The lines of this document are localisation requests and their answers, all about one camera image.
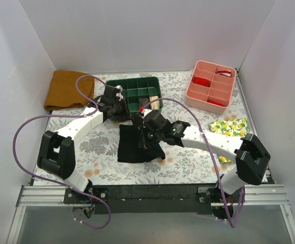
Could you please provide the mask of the black underwear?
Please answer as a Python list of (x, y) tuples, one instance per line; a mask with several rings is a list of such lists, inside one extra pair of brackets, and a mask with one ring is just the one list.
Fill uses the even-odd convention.
[(147, 163), (166, 158), (158, 143), (148, 145), (147, 131), (143, 126), (120, 125), (117, 161), (121, 163)]

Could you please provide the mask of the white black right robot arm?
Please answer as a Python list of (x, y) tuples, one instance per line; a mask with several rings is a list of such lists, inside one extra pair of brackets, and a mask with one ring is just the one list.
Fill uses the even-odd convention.
[(168, 120), (161, 124), (144, 122), (139, 128), (146, 147), (163, 141), (169, 145), (208, 151), (234, 162), (235, 167), (220, 176), (215, 185), (213, 192), (220, 202), (228, 201), (245, 185), (259, 186), (271, 158), (259, 138), (250, 133), (242, 138), (230, 137), (201, 132), (198, 127), (183, 121), (171, 123)]

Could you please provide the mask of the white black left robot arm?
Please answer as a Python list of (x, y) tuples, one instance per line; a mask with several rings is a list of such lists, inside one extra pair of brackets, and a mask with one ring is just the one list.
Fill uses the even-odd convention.
[(112, 104), (98, 102), (80, 115), (65, 127), (44, 133), (37, 166), (76, 189), (75, 197), (81, 203), (88, 203), (93, 197), (92, 183), (76, 169), (75, 147), (92, 129), (112, 117), (127, 117), (129, 110), (122, 99)]

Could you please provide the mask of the beige rolled underwear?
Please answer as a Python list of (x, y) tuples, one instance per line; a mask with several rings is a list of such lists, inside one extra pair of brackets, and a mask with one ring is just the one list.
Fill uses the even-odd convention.
[(160, 109), (160, 101), (153, 102), (154, 100), (159, 99), (159, 96), (150, 96), (149, 100), (151, 102), (150, 109), (151, 110), (158, 110)]

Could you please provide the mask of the grey rolled underwear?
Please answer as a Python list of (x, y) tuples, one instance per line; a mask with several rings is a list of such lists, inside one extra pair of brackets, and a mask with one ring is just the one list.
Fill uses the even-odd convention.
[(149, 102), (149, 98), (139, 98), (140, 107), (145, 107)]

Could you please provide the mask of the floral patterned table mat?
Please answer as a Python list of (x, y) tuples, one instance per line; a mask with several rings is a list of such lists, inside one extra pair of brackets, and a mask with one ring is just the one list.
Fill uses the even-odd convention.
[[(248, 121), (238, 84), (234, 85), (231, 104), (221, 115), (182, 107), (192, 72), (157, 73), (163, 102), (162, 115), (170, 121), (186, 121), (201, 124), (209, 129), (214, 121), (242, 119)], [(218, 157), (212, 158), (203, 150), (182, 148), (161, 143), (165, 159), (148, 163), (120, 163), (117, 160), (119, 123), (106, 121), (92, 129), (75, 148), (78, 171), (95, 185), (134, 184), (186, 184), (212, 183), (218, 174), (234, 168), (234, 164), (222, 164)]]

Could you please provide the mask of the green divided organizer box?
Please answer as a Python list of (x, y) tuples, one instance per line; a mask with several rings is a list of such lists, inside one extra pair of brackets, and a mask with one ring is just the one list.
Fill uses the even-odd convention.
[(149, 98), (150, 96), (159, 96), (161, 98), (159, 80), (154, 76), (109, 80), (106, 82), (107, 85), (113, 87), (122, 86), (123, 100), (126, 102), (130, 116), (139, 113), (141, 109), (139, 98)]

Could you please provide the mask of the brown folded cloth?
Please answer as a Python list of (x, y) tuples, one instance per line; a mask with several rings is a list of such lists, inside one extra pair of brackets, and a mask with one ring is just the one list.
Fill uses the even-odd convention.
[(56, 70), (53, 73), (44, 109), (46, 111), (82, 108), (94, 95), (94, 78), (76, 71)]

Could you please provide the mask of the red cloth front compartment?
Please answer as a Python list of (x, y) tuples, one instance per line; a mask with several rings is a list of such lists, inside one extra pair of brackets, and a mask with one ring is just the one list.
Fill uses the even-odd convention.
[(210, 104), (214, 104), (214, 105), (216, 105), (216, 106), (224, 107), (224, 105), (223, 105), (222, 103), (218, 103), (218, 102), (213, 101), (213, 100), (207, 100), (207, 102), (210, 103)]

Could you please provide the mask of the pink divided organizer box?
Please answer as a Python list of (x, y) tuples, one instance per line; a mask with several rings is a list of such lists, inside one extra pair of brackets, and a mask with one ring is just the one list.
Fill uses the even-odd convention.
[[(217, 67), (231, 69), (234, 73), (232, 77), (215, 74)], [(234, 68), (203, 60), (197, 61), (185, 93), (185, 104), (215, 114), (223, 114), (231, 103), (236, 74), (237, 70)], [(192, 82), (194, 76), (210, 80), (210, 87), (194, 84)], [(210, 104), (207, 100), (222, 103), (224, 107)]]

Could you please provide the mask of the lemon print folded cloth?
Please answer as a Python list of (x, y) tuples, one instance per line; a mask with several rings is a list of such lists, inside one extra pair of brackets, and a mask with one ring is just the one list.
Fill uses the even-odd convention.
[(216, 134), (231, 137), (244, 137), (249, 131), (246, 118), (213, 121), (209, 123), (209, 129)]

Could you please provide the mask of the red white rolled cloth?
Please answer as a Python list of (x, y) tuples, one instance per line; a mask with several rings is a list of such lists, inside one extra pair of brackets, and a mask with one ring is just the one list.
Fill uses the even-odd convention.
[(234, 72), (231, 69), (225, 69), (221, 67), (217, 67), (215, 71), (215, 74), (226, 76), (226, 77), (232, 77), (233, 73)]

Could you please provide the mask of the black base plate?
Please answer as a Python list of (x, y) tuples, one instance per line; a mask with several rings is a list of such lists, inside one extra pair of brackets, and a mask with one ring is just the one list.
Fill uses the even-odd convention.
[(215, 184), (174, 185), (104, 185), (92, 186), (88, 192), (95, 199), (67, 188), (63, 202), (75, 206), (94, 204), (97, 215), (137, 213), (212, 214), (212, 208), (223, 209), (224, 203)]

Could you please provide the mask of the aluminium frame rail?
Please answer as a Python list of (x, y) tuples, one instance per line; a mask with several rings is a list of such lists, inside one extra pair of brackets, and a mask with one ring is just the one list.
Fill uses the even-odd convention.
[[(84, 208), (94, 204), (95, 214), (107, 214), (107, 204), (114, 214), (196, 212), (201, 215), (213, 214), (225, 220), (227, 214), (220, 210), (223, 202), (214, 187), (214, 184), (94, 186), (86, 197), (69, 187), (25, 186), (18, 197), (7, 242), (17, 242), (26, 209), (31, 206)], [(247, 185), (226, 198), (230, 214), (238, 212), (233, 208), (239, 205), (240, 199), (244, 200), (242, 206), (278, 205), (290, 240), (295, 243), (295, 221), (283, 185)]]

